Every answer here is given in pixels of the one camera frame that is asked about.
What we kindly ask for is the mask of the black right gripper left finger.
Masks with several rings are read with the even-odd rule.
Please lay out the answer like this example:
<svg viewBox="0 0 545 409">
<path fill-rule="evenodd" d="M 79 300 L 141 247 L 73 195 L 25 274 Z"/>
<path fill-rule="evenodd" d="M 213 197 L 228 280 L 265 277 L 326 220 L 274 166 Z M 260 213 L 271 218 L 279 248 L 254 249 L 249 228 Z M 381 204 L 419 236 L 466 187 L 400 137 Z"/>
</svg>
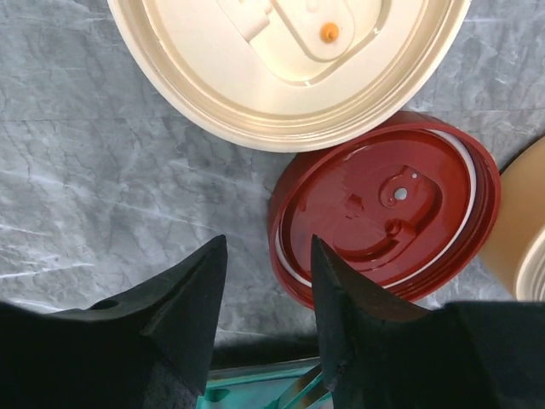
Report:
<svg viewBox="0 0 545 409">
<path fill-rule="evenodd" d="M 4 408 L 194 408 L 204 394 L 227 275 L 217 236 L 90 308 L 1 306 Z"/>
</svg>

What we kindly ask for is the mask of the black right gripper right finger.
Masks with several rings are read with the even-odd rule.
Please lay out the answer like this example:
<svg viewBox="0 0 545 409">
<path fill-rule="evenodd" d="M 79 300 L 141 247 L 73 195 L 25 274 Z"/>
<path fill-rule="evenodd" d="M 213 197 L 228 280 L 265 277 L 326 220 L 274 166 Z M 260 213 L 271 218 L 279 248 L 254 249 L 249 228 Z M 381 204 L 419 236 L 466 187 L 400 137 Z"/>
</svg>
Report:
<svg viewBox="0 0 545 409">
<path fill-rule="evenodd" d="M 541 408 L 544 306 L 450 302 L 428 310 L 311 248 L 324 383 L 337 408 Z"/>
</svg>

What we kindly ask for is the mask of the metal food tongs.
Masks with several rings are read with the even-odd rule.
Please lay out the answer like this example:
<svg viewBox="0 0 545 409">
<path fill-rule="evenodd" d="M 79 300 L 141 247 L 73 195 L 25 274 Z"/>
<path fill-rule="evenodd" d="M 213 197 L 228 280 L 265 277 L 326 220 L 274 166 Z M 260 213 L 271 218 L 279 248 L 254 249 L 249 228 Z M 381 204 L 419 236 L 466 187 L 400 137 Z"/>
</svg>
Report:
<svg viewBox="0 0 545 409">
<path fill-rule="evenodd" d="M 323 377 L 321 366 L 314 366 L 280 395 L 277 408 L 319 408 L 330 398 L 330 392 L 323 384 Z"/>
</svg>

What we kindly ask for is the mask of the dark red round lid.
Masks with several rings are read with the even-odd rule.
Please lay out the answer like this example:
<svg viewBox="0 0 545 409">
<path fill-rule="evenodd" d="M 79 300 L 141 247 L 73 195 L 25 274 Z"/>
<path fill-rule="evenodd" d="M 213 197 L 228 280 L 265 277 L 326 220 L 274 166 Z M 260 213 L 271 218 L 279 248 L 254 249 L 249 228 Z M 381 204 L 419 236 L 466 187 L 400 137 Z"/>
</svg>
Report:
<svg viewBox="0 0 545 409">
<path fill-rule="evenodd" d="M 454 278 L 491 233 L 500 173 L 475 138 L 401 111 L 336 147 L 300 153 L 273 189 L 267 215 L 272 270 L 313 305 L 311 242 L 414 302 Z"/>
</svg>

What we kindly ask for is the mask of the cream round container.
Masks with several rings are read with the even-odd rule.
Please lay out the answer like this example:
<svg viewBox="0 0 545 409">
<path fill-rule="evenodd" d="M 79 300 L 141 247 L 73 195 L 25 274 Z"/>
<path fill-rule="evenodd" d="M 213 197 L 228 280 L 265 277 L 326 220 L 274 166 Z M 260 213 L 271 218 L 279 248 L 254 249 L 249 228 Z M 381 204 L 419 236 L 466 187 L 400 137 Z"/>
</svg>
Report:
<svg viewBox="0 0 545 409">
<path fill-rule="evenodd" d="M 519 301 L 544 300 L 544 140 L 526 148 L 501 175 L 502 200 L 480 251 L 487 269 Z"/>
</svg>

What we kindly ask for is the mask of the cream round lid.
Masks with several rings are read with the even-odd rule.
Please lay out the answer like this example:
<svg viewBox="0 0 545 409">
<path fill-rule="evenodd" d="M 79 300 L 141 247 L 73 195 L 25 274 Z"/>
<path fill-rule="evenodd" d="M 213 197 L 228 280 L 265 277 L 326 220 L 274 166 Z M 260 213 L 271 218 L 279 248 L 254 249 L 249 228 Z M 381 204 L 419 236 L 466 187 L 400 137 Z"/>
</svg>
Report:
<svg viewBox="0 0 545 409">
<path fill-rule="evenodd" d="M 428 81 L 467 1 L 111 1 L 158 93 L 242 147 L 333 147 L 391 118 Z"/>
</svg>

